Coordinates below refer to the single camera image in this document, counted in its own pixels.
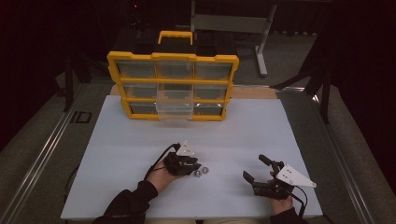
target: clear plastic drawer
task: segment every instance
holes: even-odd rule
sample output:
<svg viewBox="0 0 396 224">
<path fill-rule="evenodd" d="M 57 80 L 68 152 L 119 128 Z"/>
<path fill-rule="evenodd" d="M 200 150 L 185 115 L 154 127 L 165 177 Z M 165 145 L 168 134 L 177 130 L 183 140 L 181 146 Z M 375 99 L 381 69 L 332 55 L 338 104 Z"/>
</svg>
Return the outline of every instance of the clear plastic drawer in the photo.
<svg viewBox="0 0 396 224">
<path fill-rule="evenodd" d="M 192 78 L 193 63 L 184 61 L 160 61 L 157 74 L 160 78 Z"/>
<path fill-rule="evenodd" d="M 156 108 L 159 119 L 192 119 L 192 85 L 159 84 Z"/>
<path fill-rule="evenodd" d="M 225 80 L 230 77 L 232 67 L 232 63 L 195 63 L 195 78 Z"/>
<path fill-rule="evenodd" d="M 124 89 L 127 97 L 155 98 L 157 96 L 156 83 L 125 83 Z"/>
<path fill-rule="evenodd" d="M 194 115 L 221 115 L 223 104 L 195 104 Z"/>
<path fill-rule="evenodd" d="M 152 61 L 116 60 L 116 63 L 122 77 L 155 77 Z"/>
<path fill-rule="evenodd" d="M 129 106 L 131 107 L 133 114 L 157 114 L 157 110 L 155 108 L 155 103 L 140 103 L 140 102 L 131 102 Z"/>
<path fill-rule="evenodd" d="M 194 98 L 203 100 L 223 100 L 227 86 L 225 85 L 194 85 Z"/>
</svg>

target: person's arm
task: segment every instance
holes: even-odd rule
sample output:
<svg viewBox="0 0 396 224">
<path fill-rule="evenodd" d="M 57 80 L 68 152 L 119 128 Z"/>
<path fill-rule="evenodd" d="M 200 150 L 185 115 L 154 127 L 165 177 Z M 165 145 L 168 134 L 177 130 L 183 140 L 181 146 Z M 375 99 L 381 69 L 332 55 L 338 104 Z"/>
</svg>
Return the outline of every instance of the person's arm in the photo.
<svg viewBox="0 0 396 224">
<path fill-rule="evenodd" d="M 104 215 L 98 217 L 93 224 L 143 224 L 146 219 L 146 211 L 149 209 L 149 201 L 163 192 L 168 185 L 179 178 L 168 173 L 163 168 L 163 162 L 159 162 L 147 178 L 140 181 L 137 189 L 133 192 L 128 189 L 120 192 L 110 203 Z"/>
<path fill-rule="evenodd" d="M 289 196 L 284 200 L 270 199 L 273 208 L 273 216 L 270 216 L 272 224 L 304 224 L 305 220 L 301 220 L 293 207 L 292 197 Z"/>
</svg>

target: cable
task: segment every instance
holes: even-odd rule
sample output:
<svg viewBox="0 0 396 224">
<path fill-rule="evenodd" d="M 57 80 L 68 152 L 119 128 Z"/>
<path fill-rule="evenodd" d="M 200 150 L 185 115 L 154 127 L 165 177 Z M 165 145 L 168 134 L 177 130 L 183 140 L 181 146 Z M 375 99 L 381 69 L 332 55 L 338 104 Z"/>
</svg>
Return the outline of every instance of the cable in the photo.
<svg viewBox="0 0 396 224">
<path fill-rule="evenodd" d="M 160 167 L 160 168 L 154 169 L 154 170 L 152 170 L 151 172 L 153 172 L 153 171 L 156 171 L 156 170 L 161 170 L 161 169 L 163 169 L 163 168 L 166 168 L 166 167 L 168 167 L 168 166 L 163 166 L 163 167 Z"/>
<path fill-rule="evenodd" d="M 333 222 L 333 221 L 329 218 L 329 216 L 327 216 L 327 214 L 323 213 L 323 217 L 324 217 L 327 221 L 329 221 L 330 223 L 335 224 L 335 222 Z"/>
<path fill-rule="evenodd" d="M 298 187 L 298 186 L 295 186 L 297 189 L 299 189 L 300 191 L 302 191 L 303 192 L 303 194 L 304 194 L 304 196 L 305 196 L 305 207 L 308 205 L 308 197 L 306 196 L 306 193 L 305 193 L 305 191 L 303 191 L 300 187 Z"/>
<path fill-rule="evenodd" d="M 69 191 L 70 191 L 70 189 L 71 189 L 70 181 L 72 180 L 73 176 L 76 174 L 78 168 L 79 168 L 79 165 L 73 170 L 73 172 L 72 172 L 72 173 L 70 174 L 70 176 L 67 178 L 66 185 L 64 186 L 64 203 L 66 203 L 67 196 L 69 196 Z M 65 220 L 64 220 L 64 223 L 65 223 L 65 224 L 68 224 L 68 223 L 69 223 L 69 220 L 65 219 Z"/>
<path fill-rule="evenodd" d="M 301 204 L 301 208 L 300 208 L 300 212 L 298 213 L 298 217 L 299 217 L 300 219 L 303 219 L 303 215 L 304 215 L 305 208 L 306 208 L 306 204 L 304 204 L 303 200 L 301 200 L 299 197 L 297 197 L 296 195 L 294 195 L 291 191 L 288 191 L 288 190 L 283 189 L 283 188 L 280 188 L 280 189 L 285 190 L 291 197 L 293 197 L 293 199 L 297 200 L 297 201 Z M 302 189 L 300 189 L 300 190 L 301 190 L 301 191 L 303 192 L 303 194 L 305 195 L 305 200 L 306 200 L 306 202 L 308 203 L 308 198 L 306 197 L 305 192 L 304 192 Z"/>
<path fill-rule="evenodd" d="M 154 164 L 152 164 L 152 166 L 149 167 L 148 172 L 145 175 L 144 180 L 146 180 L 149 177 L 149 173 L 151 173 L 154 170 L 154 167 L 158 164 L 158 162 L 160 162 L 160 160 L 163 158 L 163 156 L 165 155 L 166 152 L 169 151 L 169 149 L 171 149 L 172 147 L 174 147 L 175 149 L 179 149 L 180 148 L 180 143 L 177 144 L 172 144 L 171 146 L 169 146 L 164 152 L 163 154 L 161 154 L 160 158 L 158 158 L 158 160 L 156 160 L 154 162 Z"/>
</svg>

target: metal frame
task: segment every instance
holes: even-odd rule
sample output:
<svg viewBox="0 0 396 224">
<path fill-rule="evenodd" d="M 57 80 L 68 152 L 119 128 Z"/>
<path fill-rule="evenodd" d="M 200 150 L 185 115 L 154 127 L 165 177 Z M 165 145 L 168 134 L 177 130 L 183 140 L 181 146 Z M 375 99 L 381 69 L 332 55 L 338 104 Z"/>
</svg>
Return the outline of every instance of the metal frame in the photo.
<svg viewBox="0 0 396 224">
<path fill-rule="evenodd" d="M 256 46 L 256 58 L 260 75 L 268 75 L 262 51 L 269 35 L 271 24 L 276 12 L 276 5 L 272 5 L 267 18 L 234 17 L 220 15 L 204 15 L 195 13 L 195 0 L 191 0 L 191 31 L 215 30 L 262 34 L 262 41 Z"/>
<path fill-rule="evenodd" d="M 35 159 L 35 162 L 32 164 L 25 177 L 23 178 L 21 184 L 18 186 L 5 212 L 1 214 L 1 224 L 14 223 L 17 219 L 18 214 L 22 210 L 27 199 L 29 198 L 30 193 L 35 187 L 35 183 L 37 182 L 38 178 L 40 178 L 44 168 L 47 165 L 47 162 L 50 160 L 53 151 L 55 150 L 58 142 L 62 138 L 64 130 L 67 128 L 67 125 L 69 124 L 69 121 L 73 116 L 72 112 L 74 111 L 74 108 L 76 107 L 79 98 L 83 95 L 87 88 L 88 84 L 81 84 L 81 86 L 78 88 L 78 92 L 76 93 L 76 101 L 71 104 L 67 112 L 64 112 L 62 114 L 61 118 L 58 121 L 58 124 L 52 131 L 46 144 L 43 146 L 39 155 Z"/>
<path fill-rule="evenodd" d="M 303 93 L 304 88 L 287 87 L 281 91 L 276 91 L 276 92 L 282 92 L 282 91 Z M 346 191 L 349 194 L 350 201 L 352 201 L 353 206 L 355 207 L 359 220 L 361 221 L 362 224 L 375 224 L 373 215 L 370 212 L 370 209 L 367 206 L 361 194 L 361 189 L 359 188 L 359 185 L 356 182 L 355 177 L 353 176 L 349 167 L 347 166 L 346 159 L 344 158 L 343 153 L 337 144 L 331 125 L 329 123 L 323 122 L 324 120 L 320 113 L 320 101 L 316 95 L 313 96 L 311 105 L 313 107 L 313 111 L 315 111 L 316 113 L 315 117 L 318 120 L 318 123 L 322 125 L 322 128 L 327 135 L 326 137 L 329 139 L 332 149 L 331 153 L 334 157 L 334 162 L 337 166 L 337 170 L 340 172 L 341 178 L 344 181 L 344 185 L 346 186 Z"/>
</svg>

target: organizer handle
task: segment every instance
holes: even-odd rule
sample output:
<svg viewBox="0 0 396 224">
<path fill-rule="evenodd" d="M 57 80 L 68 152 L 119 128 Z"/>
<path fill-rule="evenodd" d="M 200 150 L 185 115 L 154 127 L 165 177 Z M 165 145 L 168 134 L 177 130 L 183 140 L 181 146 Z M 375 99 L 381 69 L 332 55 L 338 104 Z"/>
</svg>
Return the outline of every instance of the organizer handle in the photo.
<svg viewBox="0 0 396 224">
<path fill-rule="evenodd" d="M 161 31 L 158 44 L 161 44 L 163 37 L 189 38 L 190 45 L 192 45 L 192 32 L 190 31 Z"/>
</svg>

